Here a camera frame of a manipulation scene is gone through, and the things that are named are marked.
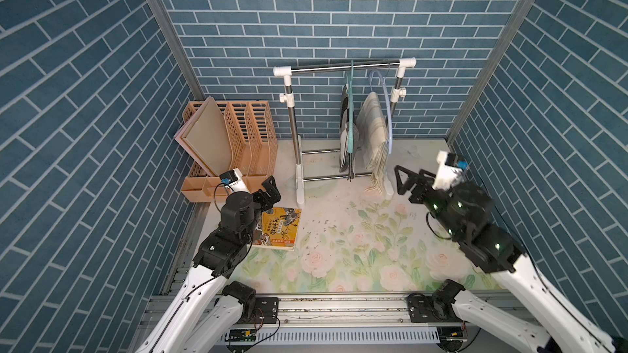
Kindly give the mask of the light blue clothes hanger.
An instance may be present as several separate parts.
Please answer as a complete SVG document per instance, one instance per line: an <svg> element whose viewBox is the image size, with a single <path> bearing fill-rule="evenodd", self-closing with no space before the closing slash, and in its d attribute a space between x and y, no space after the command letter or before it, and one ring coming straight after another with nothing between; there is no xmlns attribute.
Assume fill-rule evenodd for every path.
<svg viewBox="0 0 628 353"><path fill-rule="evenodd" d="M391 106L389 88L386 84L386 77L379 70L371 70L368 75L371 91L373 91L375 78L378 79L379 87L381 88L384 94L384 104L385 104L384 124L386 125L386 132L387 132L386 144L388 147L388 155L391 155L393 151L393 146L392 146L392 143L393 143L393 140L392 140L393 139L393 129L392 129L393 123L392 122L393 121L392 121L392 106Z"/></svg>

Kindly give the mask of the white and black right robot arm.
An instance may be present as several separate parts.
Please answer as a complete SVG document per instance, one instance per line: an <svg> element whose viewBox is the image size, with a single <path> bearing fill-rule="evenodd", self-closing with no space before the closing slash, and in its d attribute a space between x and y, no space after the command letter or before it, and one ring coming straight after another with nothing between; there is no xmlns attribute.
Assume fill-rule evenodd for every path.
<svg viewBox="0 0 628 353"><path fill-rule="evenodd" d="M438 290L441 311L477 325L521 352L625 352L626 338L594 325L536 267L528 250L506 230L490 223L493 199L472 181L437 189L437 174L394 168L397 193L423 204L449 240L483 273L509 290L535 318L520 320L448 280Z"/></svg>

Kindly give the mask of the teal green clothes hanger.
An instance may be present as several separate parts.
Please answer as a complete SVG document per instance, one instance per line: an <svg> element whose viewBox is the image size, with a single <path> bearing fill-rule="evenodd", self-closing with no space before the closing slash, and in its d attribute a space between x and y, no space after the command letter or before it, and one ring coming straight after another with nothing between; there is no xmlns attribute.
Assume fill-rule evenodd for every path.
<svg viewBox="0 0 628 353"><path fill-rule="evenodd" d="M347 74L348 85L348 139L347 152L352 155L354 153L354 135L353 135L353 77L354 77L354 61L351 60Z"/></svg>

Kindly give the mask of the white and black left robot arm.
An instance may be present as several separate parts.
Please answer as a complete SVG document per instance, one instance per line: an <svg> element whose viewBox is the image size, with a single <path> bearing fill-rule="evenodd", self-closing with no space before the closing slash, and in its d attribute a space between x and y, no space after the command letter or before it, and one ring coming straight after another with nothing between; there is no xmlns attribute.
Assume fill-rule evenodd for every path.
<svg viewBox="0 0 628 353"><path fill-rule="evenodd" d="M253 315L256 290L229 279L252 248L257 218L281 201L273 176L262 187L227 196L218 227L199 246L183 286L138 352L209 352Z"/></svg>

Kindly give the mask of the plaid cream blue scarf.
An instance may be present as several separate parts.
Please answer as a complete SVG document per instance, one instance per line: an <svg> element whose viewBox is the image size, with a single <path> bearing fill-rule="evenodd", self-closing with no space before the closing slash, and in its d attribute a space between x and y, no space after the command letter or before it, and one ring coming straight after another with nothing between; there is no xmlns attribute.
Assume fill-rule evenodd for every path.
<svg viewBox="0 0 628 353"><path fill-rule="evenodd" d="M386 192L389 132L379 97L370 92L357 117L359 146L365 169L371 173L370 191Z"/></svg>

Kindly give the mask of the black grey checkered mat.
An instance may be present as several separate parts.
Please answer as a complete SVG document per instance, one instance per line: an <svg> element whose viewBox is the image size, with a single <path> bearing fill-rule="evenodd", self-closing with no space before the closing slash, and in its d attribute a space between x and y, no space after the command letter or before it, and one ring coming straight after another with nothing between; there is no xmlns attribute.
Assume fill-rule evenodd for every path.
<svg viewBox="0 0 628 353"><path fill-rule="evenodd" d="M341 111L340 111L340 172L347 174L347 179L349 181L355 178L355 172L353 168L353 163L355 160L354 153L356 148L354 147L354 153L350 155L347 152L347 139L348 139L348 85L345 84L342 90L342 98L341 98ZM353 135L357 135L358 130L355 125L353 125Z"/></svg>

